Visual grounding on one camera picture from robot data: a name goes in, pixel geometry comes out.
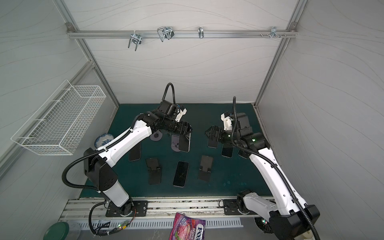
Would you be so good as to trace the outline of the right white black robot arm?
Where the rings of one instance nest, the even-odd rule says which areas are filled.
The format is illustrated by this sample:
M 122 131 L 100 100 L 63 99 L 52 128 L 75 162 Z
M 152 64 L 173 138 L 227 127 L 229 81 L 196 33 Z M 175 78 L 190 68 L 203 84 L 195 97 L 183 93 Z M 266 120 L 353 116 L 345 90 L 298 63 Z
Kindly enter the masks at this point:
M 264 233 L 274 234 L 279 240 L 320 239 L 315 223 L 320 211 L 309 205 L 279 166 L 273 150 L 261 133 L 254 133 L 245 113 L 238 113 L 236 99 L 231 112 L 221 115 L 223 126 L 206 130 L 208 147 L 223 145 L 227 156 L 233 148 L 239 149 L 242 158 L 249 159 L 266 182 L 273 200 L 265 199 L 256 192 L 245 190 L 237 196 L 237 209 L 242 215 L 256 213 L 256 224 Z

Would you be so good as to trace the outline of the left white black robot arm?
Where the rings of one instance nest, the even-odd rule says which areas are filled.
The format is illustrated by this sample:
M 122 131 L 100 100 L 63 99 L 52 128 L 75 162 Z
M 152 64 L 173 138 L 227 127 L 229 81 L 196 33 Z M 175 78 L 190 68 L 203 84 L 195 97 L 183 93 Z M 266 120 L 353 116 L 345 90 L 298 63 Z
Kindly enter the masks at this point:
M 163 97 L 160 105 L 153 111 L 137 115 L 131 126 L 108 144 L 95 150 L 88 149 L 85 155 L 70 163 L 62 173 L 63 183 L 74 189 L 91 189 L 100 193 L 106 201 L 118 208 L 120 215 L 127 216 L 134 208 L 133 200 L 119 183 L 113 167 L 131 149 L 136 147 L 158 130 L 179 136 L 179 150 L 189 152 L 192 126 L 182 117 L 187 109 Z M 76 164 L 83 162 L 84 172 L 92 185 L 71 183 L 67 174 Z

